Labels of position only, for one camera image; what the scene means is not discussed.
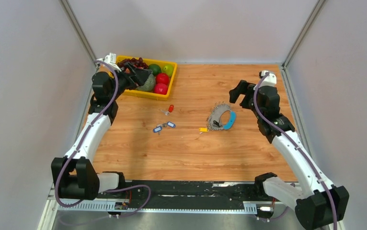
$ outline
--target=cable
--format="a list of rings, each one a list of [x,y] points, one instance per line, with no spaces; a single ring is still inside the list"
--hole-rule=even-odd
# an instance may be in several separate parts
[[[117,90],[119,88],[119,81],[117,79],[117,75],[115,70],[112,68],[111,65],[100,61],[100,60],[95,60],[94,63],[100,63],[104,66],[106,66],[113,74],[113,76],[115,77],[115,82],[116,82],[116,86],[115,86],[115,92],[113,93],[113,97],[111,98],[111,100],[109,101],[109,103],[103,108],[102,111],[100,111],[100,113],[91,121],[91,123],[88,125],[88,127],[86,128],[85,132],[83,133],[82,137],[80,138],[80,141],[76,147],[76,150],[68,157],[67,161],[64,163],[64,165],[62,166],[61,171],[58,174],[58,178],[57,181],[55,182],[55,200],[57,200],[58,204],[63,206],[63,207],[73,207],[77,204],[79,204],[80,202],[82,202],[82,200],[79,200],[73,204],[64,204],[60,199],[59,199],[59,183],[62,179],[62,176],[65,172],[65,169],[67,168],[67,166],[69,165],[70,161],[73,159],[73,157],[76,155],[76,153],[79,152],[79,149],[83,143],[83,141],[85,140],[86,136],[88,135],[89,130],[91,129],[91,127],[93,126],[93,124],[100,118],[101,115],[103,115],[103,113],[110,107],[110,105],[113,103],[113,101],[116,99],[116,95],[117,95]]]
[[[327,196],[329,197],[330,200],[330,206],[332,208],[332,214],[333,214],[333,229],[337,230],[337,215],[336,215],[336,207],[334,205],[334,201],[332,198],[332,194],[330,194],[329,189],[327,188],[326,184],[321,180],[321,176],[319,174],[319,172],[317,171],[317,169],[315,168],[315,166],[313,165],[312,161],[310,161],[310,159],[308,158],[308,156],[306,155],[306,153],[301,149],[298,148],[298,144],[285,132],[283,131],[280,127],[276,126],[274,123],[272,123],[271,121],[269,121],[260,111],[260,109],[257,106],[257,92],[258,89],[260,88],[261,83],[269,76],[269,72],[266,73],[266,75],[261,78],[261,80],[258,82],[257,86],[255,87],[255,91],[254,91],[254,96],[253,96],[253,102],[254,102],[254,107],[255,110],[257,111],[258,115],[266,122],[268,123],[271,127],[275,128],[276,130],[278,130],[282,135],[284,135],[287,139],[289,139],[289,141],[295,146],[295,148],[297,148],[300,152],[300,154],[303,156],[303,158],[305,158],[306,162],[308,162],[309,166],[312,168],[313,172],[315,173],[316,177],[318,178],[318,180],[320,180],[321,185],[323,186],[324,190],[326,191]]]
[[[274,208],[275,208],[275,197],[273,198],[273,201],[272,201],[270,207],[273,207],[273,210],[274,210]]]
[[[128,198],[128,191],[126,191],[126,197],[124,198],[124,201],[123,201],[124,204],[126,203],[127,198]]]
[[[128,187],[128,188],[112,189],[112,190],[107,190],[106,191],[106,193],[118,193],[118,192],[123,192],[123,191],[126,191],[126,190],[130,190],[130,189],[133,189],[133,188],[142,188],[142,187],[148,189],[148,197],[147,197],[146,201],[139,208],[137,208],[136,210],[134,210],[134,211],[132,211],[132,212],[126,214],[126,215],[120,215],[119,217],[129,217],[129,216],[132,216],[132,215],[136,214],[138,211],[140,211],[148,203],[148,201],[151,197],[151,189],[148,187],[148,185],[139,184],[139,185],[131,186],[131,187]]]
[[[147,188],[148,189],[148,197],[147,197],[146,201],[139,208],[137,208],[136,210],[134,210],[134,211],[132,211],[132,212],[126,214],[126,215],[111,215],[111,217],[124,218],[124,217],[130,217],[130,216],[136,214],[138,211],[140,211],[148,203],[148,201],[149,201],[149,199],[151,197],[151,189],[150,189],[150,187],[148,187],[148,185],[139,184],[139,185],[135,185],[135,186],[127,187],[127,188],[122,188],[122,189],[106,190],[105,191],[106,193],[118,193],[118,192],[123,192],[123,191],[127,191],[127,190],[130,190],[130,192],[131,192],[131,189],[133,189],[133,188],[141,188],[141,187],[144,187],[144,188]],[[99,217],[99,218],[96,218],[96,219],[92,219],[92,220],[89,220],[87,222],[83,222],[83,223],[79,223],[79,224],[68,224],[68,223],[65,223],[64,221],[61,220],[61,217],[59,217],[58,220],[59,220],[59,222],[61,224],[65,225],[65,226],[76,227],[76,226],[90,224],[90,223],[96,222],[98,220],[106,219],[106,218],[109,218],[109,215],[106,215],[106,216],[103,216],[103,217]]]
[[[270,221],[274,221],[274,220],[279,220],[281,219],[283,216],[285,216],[285,214],[289,211],[289,207],[287,206],[285,208],[285,210],[281,213],[281,215],[277,216],[277,217],[274,217],[274,218],[270,218],[270,219],[265,219],[265,218],[259,218],[259,220],[261,220],[262,222],[266,223],[266,222],[270,222]]]

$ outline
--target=yellow plastic basket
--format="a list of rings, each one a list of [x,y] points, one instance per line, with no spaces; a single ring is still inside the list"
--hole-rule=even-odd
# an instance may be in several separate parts
[[[116,63],[129,58],[132,59],[133,57],[129,57],[129,56],[117,56],[116,58]],[[170,96],[171,93],[171,88],[172,88],[172,83],[173,80],[175,78],[175,73],[176,73],[176,68],[177,68],[177,64],[175,62],[169,62],[169,61],[159,61],[159,60],[153,60],[153,59],[146,59],[143,58],[143,61],[147,64],[147,65],[151,65],[151,64],[157,64],[162,68],[164,68],[164,66],[166,64],[170,64],[173,66],[173,73],[170,79],[170,83],[168,84],[168,92],[166,95],[163,94],[158,94],[158,93],[153,93],[153,92],[143,92],[143,91],[138,91],[138,90],[126,90],[124,91],[124,95],[130,95],[130,96],[136,96],[136,97],[145,97],[145,98],[150,98],[150,99],[155,99],[155,100],[161,100],[161,101],[166,101],[168,100],[168,97]]]

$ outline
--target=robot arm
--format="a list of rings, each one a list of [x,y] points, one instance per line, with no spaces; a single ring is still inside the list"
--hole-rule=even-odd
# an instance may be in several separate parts
[[[316,229],[333,222],[330,200],[324,189],[326,186],[336,207],[337,221],[342,220],[349,193],[344,186],[336,187],[319,169],[309,154],[304,157],[300,153],[300,150],[304,153],[308,152],[299,141],[298,134],[289,119],[279,112],[280,98],[275,88],[276,76],[264,70],[260,72],[260,78],[262,77],[265,79],[258,89],[256,84],[241,80],[237,87],[229,92],[230,103],[235,103],[240,94],[245,95],[240,106],[254,112],[260,132],[285,158],[297,177],[301,189],[285,183],[277,175],[270,172],[255,178],[257,193],[280,200],[295,211],[304,228]],[[273,128],[259,116],[254,105],[255,90],[257,90],[257,106],[263,116],[285,133]],[[313,168],[320,174],[320,179],[316,177]]]
[[[52,177],[56,184],[62,167],[72,157],[60,179],[59,187],[56,188],[59,198],[94,200],[98,193],[124,187],[125,181],[121,172],[97,174],[92,166],[92,160],[103,135],[116,117],[118,110],[116,99],[126,89],[131,90],[144,85],[152,71],[138,69],[130,63],[126,63],[125,68],[128,68],[130,73],[125,73],[114,63],[114,54],[107,55],[104,62],[117,71],[117,76],[102,71],[92,76],[94,94],[90,100],[86,124],[75,144],[65,156],[54,158],[51,163]],[[115,90],[117,93],[115,99],[112,100]]]

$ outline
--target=grapes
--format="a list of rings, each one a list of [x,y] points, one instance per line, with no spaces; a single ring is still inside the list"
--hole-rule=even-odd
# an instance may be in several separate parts
[[[140,58],[126,58],[120,62],[117,63],[117,66],[118,67],[123,67],[126,63],[130,63],[132,64],[133,66],[135,66],[136,68],[140,68],[140,69],[148,69],[148,65],[144,62],[143,58],[140,57]]]

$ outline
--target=white wall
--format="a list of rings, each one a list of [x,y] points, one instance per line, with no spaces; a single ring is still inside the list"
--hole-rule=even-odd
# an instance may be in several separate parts
[[[316,0],[69,0],[96,55],[282,62]]]
[[[58,0],[0,0],[0,229],[36,229],[93,72]]]
[[[310,149],[367,229],[367,1],[327,1],[289,67]]]

